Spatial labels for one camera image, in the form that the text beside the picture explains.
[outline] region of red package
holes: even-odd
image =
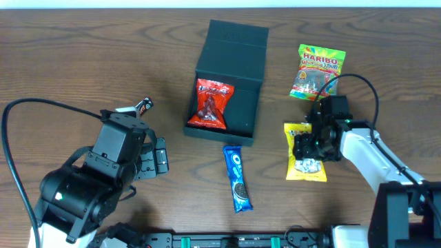
[[[198,111],[188,121],[188,124],[226,130],[223,110],[234,93],[234,86],[198,79],[196,89],[198,90]]]

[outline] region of black box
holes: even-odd
[[[238,145],[252,145],[260,87],[265,75],[269,28],[211,20],[196,66],[196,78],[184,134]],[[226,130],[188,125],[197,112],[197,79],[234,86],[223,117]]]

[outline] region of table surface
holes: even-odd
[[[0,12],[0,108],[42,97],[98,113],[151,96],[143,120],[165,137],[168,175],[136,182],[103,227],[140,231],[284,231],[290,225],[368,224],[375,195],[349,162],[325,163],[327,183],[286,181],[285,121],[303,121],[310,101],[288,96],[301,43],[347,52],[342,71],[368,78],[380,96],[378,131],[428,180],[441,180],[441,10],[11,10]],[[224,144],[183,135],[194,68],[210,19],[269,27],[255,142],[242,150],[254,211],[235,214]],[[356,118],[371,119],[373,95],[342,79]],[[12,154],[33,204],[42,178],[101,123],[49,105],[23,104],[9,119]],[[0,157],[0,246],[25,247],[30,221]]]

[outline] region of oreo package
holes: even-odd
[[[240,149],[241,146],[226,146],[223,148],[225,162],[227,163],[227,175],[232,184],[234,211],[236,213],[253,210],[245,187],[245,182],[243,181]]]

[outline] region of yellow snack bag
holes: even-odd
[[[313,158],[305,158],[296,161],[293,154],[294,137],[297,134],[310,133],[311,123],[285,123],[284,130],[288,141],[288,172],[287,180],[312,180],[326,182],[325,168],[322,161],[316,161]]]

